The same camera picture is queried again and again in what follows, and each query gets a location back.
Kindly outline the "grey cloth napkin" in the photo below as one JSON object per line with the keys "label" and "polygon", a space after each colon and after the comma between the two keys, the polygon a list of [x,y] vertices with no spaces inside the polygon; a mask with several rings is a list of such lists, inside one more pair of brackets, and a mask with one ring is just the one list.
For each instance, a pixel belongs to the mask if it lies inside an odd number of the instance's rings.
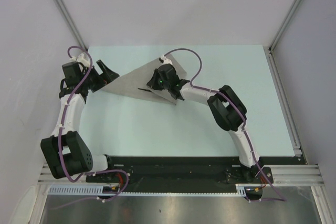
{"label": "grey cloth napkin", "polygon": [[[153,76],[154,69],[161,65],[156,58],[131,72],[120,76],[102,88],[104,92],[122,95],[144,101],[177,105],[177,100],[173,99],[167,90],[156,91],[148,88],[146,84]],[[138,88],[149,89],[152,92],[138,90]]]}

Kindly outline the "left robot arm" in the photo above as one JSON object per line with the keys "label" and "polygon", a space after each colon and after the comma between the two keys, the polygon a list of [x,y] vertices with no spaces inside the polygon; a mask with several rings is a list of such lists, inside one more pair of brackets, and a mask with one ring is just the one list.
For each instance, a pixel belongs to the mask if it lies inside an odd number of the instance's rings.
{"label": "left robot arm", "polygon": [[85,77],[88,65],[81,62],[70,62],[62,65],[64,78],[60,83],[59,98],[61,110],[57,125],[50,137],[41,141],[40,147],[51,174],[55,179],[98,172],[105,182],[115,178],[116,169],[108,164],[106,155],[92,155],[79,134],[81,114],[86,105],[89,91],[96,92],[119,77],[101,60],[97,61],[102,73],[92,68],[88,77],[79,88],[76,88]]}

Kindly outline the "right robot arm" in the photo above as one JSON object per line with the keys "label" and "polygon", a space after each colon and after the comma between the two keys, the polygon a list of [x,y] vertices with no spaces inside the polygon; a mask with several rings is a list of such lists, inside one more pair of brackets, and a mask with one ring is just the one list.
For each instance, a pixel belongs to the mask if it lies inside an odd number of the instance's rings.
{"label": "right robot arm", "polygon": [[260,156],[248,135],[247,109],[234,90],[224,85],[218,90],[200,87],[179,78],[172,64],[162,64],[154,70],[146,86],[166,90],[176,100],[194,101],[209,107],[217,125],[228,132],[239,154],[242,177],[254,183],[261,177]]}

